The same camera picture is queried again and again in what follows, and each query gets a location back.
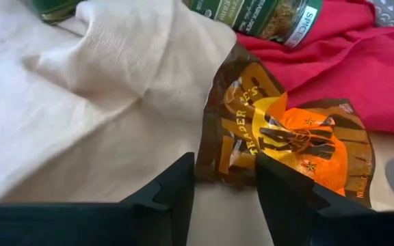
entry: trader joe's bag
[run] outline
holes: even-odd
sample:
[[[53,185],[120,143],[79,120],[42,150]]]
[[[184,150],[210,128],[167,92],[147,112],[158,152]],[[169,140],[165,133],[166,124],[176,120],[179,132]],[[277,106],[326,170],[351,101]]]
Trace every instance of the trader joe's bag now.
[[[254,184],[258,152],[325,187],[371,206],[375,158],[363,123],[346,99],[286,109],[287,93],[261,62],[236,45],[218,70],[203,116],[201,180]]]

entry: green spice jar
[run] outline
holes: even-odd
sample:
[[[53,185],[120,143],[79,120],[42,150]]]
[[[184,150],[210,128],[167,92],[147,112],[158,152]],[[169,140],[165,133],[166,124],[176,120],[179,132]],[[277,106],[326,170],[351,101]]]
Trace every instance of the green spice jar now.
[[[42,21],[56,24],[74,16],[77,4],[83,0],[21,0]]]
[[[234,30],[297,46],[319,16],[322,0],[183,0],[193,11]]]

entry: white cloth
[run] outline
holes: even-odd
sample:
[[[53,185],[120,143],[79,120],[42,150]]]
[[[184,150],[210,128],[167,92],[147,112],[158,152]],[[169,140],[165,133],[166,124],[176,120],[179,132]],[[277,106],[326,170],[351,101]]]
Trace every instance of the white cloth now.
[[[91,0],[60,26],[0,0],[0,202],[119,201],[198,151],[227,26],[179,0]],[[189,245],[270,244],[256,191],[194,201]]]

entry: red fabric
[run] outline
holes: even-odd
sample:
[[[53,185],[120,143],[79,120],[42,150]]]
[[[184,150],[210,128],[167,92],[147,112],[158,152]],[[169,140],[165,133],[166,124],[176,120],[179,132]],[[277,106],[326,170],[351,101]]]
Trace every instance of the red fabric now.
[[[325,0],[300,46],[238,35],[289,92],[289,107],[349,98],[371,131],[394,133],[394,28],[375,27],[364,0]]]

